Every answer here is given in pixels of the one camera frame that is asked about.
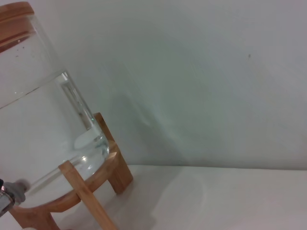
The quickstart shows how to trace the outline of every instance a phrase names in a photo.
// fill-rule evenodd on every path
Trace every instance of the white table surface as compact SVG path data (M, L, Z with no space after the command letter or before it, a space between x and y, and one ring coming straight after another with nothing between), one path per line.
M120 230L305 230L307 171L130 166L134 182L95 196ZM80 203L52 214L62 230L99 230ZM20 230L5 214L1 230Z

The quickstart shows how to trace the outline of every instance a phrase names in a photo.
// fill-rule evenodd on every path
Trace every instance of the bamboo stand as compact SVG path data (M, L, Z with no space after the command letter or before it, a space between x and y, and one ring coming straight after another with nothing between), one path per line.
M103 230L117 230L112 220L93 195L93 192L106 180L109 180L115 193L121 194L131 183L133 177L103 117L100 113L94 116L109 141L109 157L86 181L83 180L69 161L60 165L59 169L71 184L73 190L54 201L37 207L14 207L11 209L11 215L22 228L32 227L37 230L59 230L59 227L51 216L51 212L64 212L80 201L83 201Z

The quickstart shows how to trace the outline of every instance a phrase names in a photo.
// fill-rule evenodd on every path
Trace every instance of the glass jar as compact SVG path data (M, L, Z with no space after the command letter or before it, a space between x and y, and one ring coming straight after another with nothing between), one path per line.
M1 6L0 178L28 181L21 206L35 207L71 190L60 164L70 160L87 179L108 151L29 3Z

